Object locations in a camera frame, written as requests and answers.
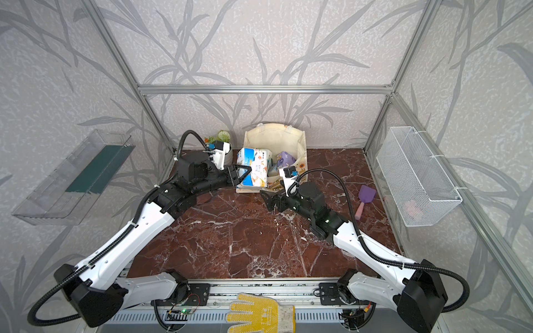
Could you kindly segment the floral blue tissue pack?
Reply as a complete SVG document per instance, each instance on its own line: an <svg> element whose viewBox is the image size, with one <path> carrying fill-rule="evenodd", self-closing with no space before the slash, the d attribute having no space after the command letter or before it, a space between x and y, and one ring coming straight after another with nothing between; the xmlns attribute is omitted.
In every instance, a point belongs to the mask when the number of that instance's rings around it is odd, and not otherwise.
<svg viewBox="0 0 533 333"><path fill-rule="evenodd" d="M242 148L237 154L237 164L250 167L251 172L239 188L266 188L272 161L272 152L269 149Z"/></svg>

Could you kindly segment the purple tissue pack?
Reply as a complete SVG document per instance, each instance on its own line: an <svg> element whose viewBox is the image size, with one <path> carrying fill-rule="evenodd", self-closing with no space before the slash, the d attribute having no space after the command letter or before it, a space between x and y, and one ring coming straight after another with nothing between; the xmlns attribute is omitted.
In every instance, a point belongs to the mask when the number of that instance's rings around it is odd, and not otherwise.
<svg viewBox="0 0 533 333"><path fill-rule="evenodd" d="M293 165L295 162L296 162L295 157L293 157L291 154L289 154L286 151L282 151L276 156L276 169L282 169L285 167L289 167Z"/></svg>

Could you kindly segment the cream floral canvas bag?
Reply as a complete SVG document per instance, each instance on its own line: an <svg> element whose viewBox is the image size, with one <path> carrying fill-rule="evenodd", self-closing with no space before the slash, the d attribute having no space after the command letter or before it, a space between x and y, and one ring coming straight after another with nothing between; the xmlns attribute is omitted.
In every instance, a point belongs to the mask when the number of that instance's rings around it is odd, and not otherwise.
<svg viewBox="0 0 533 333"><path fill-rule="evenodd" d="M294 166L298 173L308 169L305 132L280 123L260 124L245 133L237 164L250 167L251 173L236 192L279 191L282 168Z"/></svg>

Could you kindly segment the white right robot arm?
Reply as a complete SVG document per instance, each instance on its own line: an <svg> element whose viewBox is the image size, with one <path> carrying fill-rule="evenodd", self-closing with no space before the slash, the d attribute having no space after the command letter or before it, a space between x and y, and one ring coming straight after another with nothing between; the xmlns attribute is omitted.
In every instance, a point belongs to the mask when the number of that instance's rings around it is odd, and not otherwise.
<svg viewBox="0 0 533 333"><path fill-rule="evenodd" d="M319 239L365 263L378 277L348 272L339 282L346 303L370 301L388 307L416 332L431 332L442 313L461 308L470 296L469 283L458 274L436 267L426 259L420 263L383 246L356 228L355 223L326 205L315 183L304 183L288 195L260 191L269 211L292 210L310 223Z"/></svg>

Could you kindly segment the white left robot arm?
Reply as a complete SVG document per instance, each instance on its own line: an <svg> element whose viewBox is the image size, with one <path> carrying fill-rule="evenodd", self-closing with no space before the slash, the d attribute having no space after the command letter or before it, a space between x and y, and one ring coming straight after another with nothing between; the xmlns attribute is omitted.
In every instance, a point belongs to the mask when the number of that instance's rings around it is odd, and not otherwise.
<svg viewBox="0 0 533 333"><path fill-rule="evenodd" d="M29 324L46 327L83 319L89 327L98 327L121 309L169 298L179 284L186 282L176 272L131 282L119 274L155 236L195 206L200 195L236 187L251 173L250 166L218 166L213 155L207 151L177 155L176 173L142 198L131 221L89 257L55 271L57 285L29 310ZM38 318L39 309L59 291L76 313L59 319Z"/></svg>

